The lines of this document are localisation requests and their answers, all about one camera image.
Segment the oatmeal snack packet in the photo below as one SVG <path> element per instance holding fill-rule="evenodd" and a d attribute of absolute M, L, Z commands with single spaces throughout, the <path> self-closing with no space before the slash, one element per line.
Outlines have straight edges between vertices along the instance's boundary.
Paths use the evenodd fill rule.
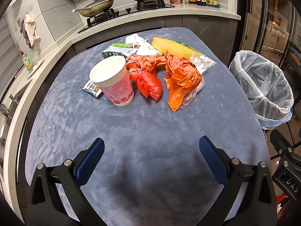
<path fill-rule="evenodd" d="M 95 82 L 92 82 L 91 80 L 89 80 L 84 85 L 84 87 L 81 87 L 81 89 L 84 92 L 86 92 L 96 98 L 98 98 L 98 96 L 102 93 L 102 90 L 100 89 L 100 87 L 98 87 L 98 85 Z"/>

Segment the clear plastic bag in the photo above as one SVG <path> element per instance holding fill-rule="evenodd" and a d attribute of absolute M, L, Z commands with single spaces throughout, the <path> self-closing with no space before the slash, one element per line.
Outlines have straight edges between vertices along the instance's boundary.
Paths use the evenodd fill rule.
<path fill-rule="evenodd" d="M 203 73 L 208 69 L 217 64 L 216 61 L 207 57 L 204 54 L 190 54 L 189 59 L 194 64 L 198 72 L 203 76 Z M 180 105 L 181 109 L 184 109 L 190 105 L 190 103 L 195 99 L 196 95 L 203 89 L 204 80 L 202 80 L 197 87 L 192 91 L 188 92 L 183 98 L 182 104 Z"/>

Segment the orange plastic bag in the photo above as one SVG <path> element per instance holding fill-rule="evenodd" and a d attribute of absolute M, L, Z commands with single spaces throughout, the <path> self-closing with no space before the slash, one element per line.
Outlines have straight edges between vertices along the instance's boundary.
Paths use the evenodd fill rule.
<path fill-rule="evenodd" d="M 176 112 L 185 95 L 193 91 L 202 82 L 201 73 L 194 64 L 184 57 L 165 52 L 166 77 L 164 81 L 169 90 L 169 107 Z"/>

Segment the pink paper cup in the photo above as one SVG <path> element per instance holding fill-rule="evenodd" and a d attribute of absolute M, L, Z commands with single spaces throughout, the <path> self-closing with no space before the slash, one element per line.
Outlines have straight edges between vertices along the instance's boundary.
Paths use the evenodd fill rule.
<path fill-rule="evenodd" d="M 134 98 L 125 58 L 122 56 L 112 56 L 101 60 L 91 69 L 89 78 L 118 107 L 128 105 Z"/>

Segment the red plastic bag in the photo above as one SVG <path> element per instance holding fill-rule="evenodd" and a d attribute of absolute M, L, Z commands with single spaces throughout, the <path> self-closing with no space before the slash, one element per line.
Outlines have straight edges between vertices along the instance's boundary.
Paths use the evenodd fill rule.
<path fill-rule="evenodd" d="M 138 91 L 145 97 L 151 97 L 158 101 L 162 95 L 163 88 L 159 78 L 148 71 L 129 72 L 130 79 L 136 83 Z"/>

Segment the yellow sponge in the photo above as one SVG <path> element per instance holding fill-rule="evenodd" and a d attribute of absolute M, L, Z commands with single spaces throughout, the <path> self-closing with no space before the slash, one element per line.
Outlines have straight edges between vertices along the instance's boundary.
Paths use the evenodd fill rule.
<path fill-rule="evenodd" d="M 184 57 L 187 60 L 190 59 L 190 56 L 192 54 L 201 55 L 200 52 L 192 48 L 189 48 L 178 42 L 169 39 L 160 38 L 160 37 L 153 37 L 151 45 L 153 48 L 157 49 L 161 53 L 168 52 L 171 55 Z"/>

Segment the green carton box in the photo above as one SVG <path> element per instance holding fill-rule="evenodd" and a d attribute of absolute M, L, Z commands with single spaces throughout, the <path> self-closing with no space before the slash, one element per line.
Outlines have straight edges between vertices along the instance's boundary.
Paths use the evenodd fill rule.
<path fill-rule="evenodd" d="M 138 48 L 128 47 L 125 43 L 112 43 L 108 48 L 101 52 L 104 58 L 112 56 L 122 56 L 125 59 L 136 54 Z"/>

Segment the orange wrapper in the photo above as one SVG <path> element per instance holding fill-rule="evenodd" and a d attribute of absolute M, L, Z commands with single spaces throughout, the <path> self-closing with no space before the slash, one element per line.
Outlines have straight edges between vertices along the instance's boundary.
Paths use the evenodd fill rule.
<path fill-rule="evenodd" d="M 156 68 L 165 65 L 166 62 L 167 58 L 165 56 L 156 58 L 154 56 L 132 55 L 127 57 L 125 65 L 131 76 L 142 71 L 147 71 L 156 76 Z"/>

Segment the white tissue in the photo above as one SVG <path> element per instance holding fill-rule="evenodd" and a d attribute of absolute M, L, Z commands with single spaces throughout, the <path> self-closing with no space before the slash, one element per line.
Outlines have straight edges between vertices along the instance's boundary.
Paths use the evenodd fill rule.
<path fill-rule="evenodd" d="M 137 48 L 137 55 L 154 56 L 155 58 L 162 56 L 162 53 L 156 50 L 146 39 L 140 37 L 137 33 L 125 38 L 127 47 Z"/>

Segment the trash bin with white liner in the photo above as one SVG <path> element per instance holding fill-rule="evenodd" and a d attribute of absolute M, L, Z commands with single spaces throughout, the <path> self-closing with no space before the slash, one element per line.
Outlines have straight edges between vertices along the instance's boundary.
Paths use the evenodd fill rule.
<path fill-rule="evenodd" d="M 240 50 L 229 70 L 247 96 L 262 129 L 273 130 L 291 119 L 293 91 L 276 64 L 253 51 Z"/>

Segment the sink faucet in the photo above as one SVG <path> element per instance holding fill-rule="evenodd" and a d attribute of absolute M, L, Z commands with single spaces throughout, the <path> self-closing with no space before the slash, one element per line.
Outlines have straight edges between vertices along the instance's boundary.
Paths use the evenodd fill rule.
<path fill-rule="evenodd" d="M 7 107 L 5 104 L 1 104 L 1 113 L 6 118 L 11 118 L 14 115 L 15 107 L 17 107 L 17 105 L 19 104 L 19 100 L 16 96 L 10 94 L 9 98 L 11 100 L 11 104 L 9 107 Z"/>

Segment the blue-grey table cloth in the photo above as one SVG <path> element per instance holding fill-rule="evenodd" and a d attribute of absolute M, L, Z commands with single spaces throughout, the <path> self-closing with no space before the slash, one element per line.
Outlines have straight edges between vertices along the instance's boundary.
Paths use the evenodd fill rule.
<path fill-rule="evenodd" d="M 177 111 L 166 87 L 158 101 L 134 90 L 124 107 L 93 97 L 82 87 L 109 45 L 72 57 L 50 86 L 27 146 L 27 182 L 39 163 L 61 165 L 102 138 L 104 154 L 81 190 L 107 225 L 196 225 L 223 188 L 201 155 L 200 137 L 245 164 L 269 163 L 258 119 L 221 61 L 205 71 L 190 105 Z"/>

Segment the green dish soap bottle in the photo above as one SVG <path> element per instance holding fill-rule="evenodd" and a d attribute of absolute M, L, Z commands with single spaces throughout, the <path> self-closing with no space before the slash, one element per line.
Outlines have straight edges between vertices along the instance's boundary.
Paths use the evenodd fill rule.
<path fill-rule="evenodd" d="M 23 51 L 20 52 L 20 55 L 21 55 L 21 59 L 23 61 L 24 66 L 27 68 L 28 71 L 31 71 L 34 67 L 34 63 L 32 62 L 32 60 Z"/>

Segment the hanging pink towel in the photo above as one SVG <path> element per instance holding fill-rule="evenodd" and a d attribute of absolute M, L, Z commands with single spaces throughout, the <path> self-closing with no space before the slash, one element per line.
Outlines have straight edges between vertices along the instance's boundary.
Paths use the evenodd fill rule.
<path fill-rule="evenodd" d="M 40 37 L 36 31 L 36 22 L 29 14 L 25 14 L 21 25 L 20 25 L 20 33 L 23 35 L 26 40 L 26 44 L 30 49 L 34 48 L 34 43 L 36 41 L 40 41 Z"/>

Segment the blue tray with jars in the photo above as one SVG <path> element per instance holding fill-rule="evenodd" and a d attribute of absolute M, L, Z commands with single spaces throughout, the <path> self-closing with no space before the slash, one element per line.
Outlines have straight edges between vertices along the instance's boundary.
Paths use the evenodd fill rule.
<path fill-rule="evenodd" d="M 218 0 L 206 0 L 207 6 L 219 8 L 220 5 L 218 3 Z"/>

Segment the steel frying pan with lid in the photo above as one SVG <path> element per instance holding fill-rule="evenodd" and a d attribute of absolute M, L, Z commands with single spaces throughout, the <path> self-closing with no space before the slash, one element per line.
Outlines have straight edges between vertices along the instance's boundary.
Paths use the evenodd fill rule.
<path fill-rule="evenodd" d="M 107 12 L 113 6 L 114 0 L 93 0 L 84 8 L 72 9 L 72 13 L 78 12 L 83 17 L 93 17 L 97 14 Z"/>

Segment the black gas stove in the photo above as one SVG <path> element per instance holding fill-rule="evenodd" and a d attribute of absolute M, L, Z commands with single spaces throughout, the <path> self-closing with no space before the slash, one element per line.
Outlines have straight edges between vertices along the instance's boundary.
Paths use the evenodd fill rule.
<path fill-rule="evenodd" d="M 87 18 L 87 25 L 83 27 L 78 33 L 81 33 L 97 24 L 109 21 L 116 17 L 125 16 L 131 13 L 137 13 L 148 10 L 174 8 L 174 5 L 164 3 L 164 0 L 149 0 L 144 2 L 137 2 L 137 5 L 133 8 L 127 7 L 122 10 L 110 8 L 108 11 L 93 15 Z"/>

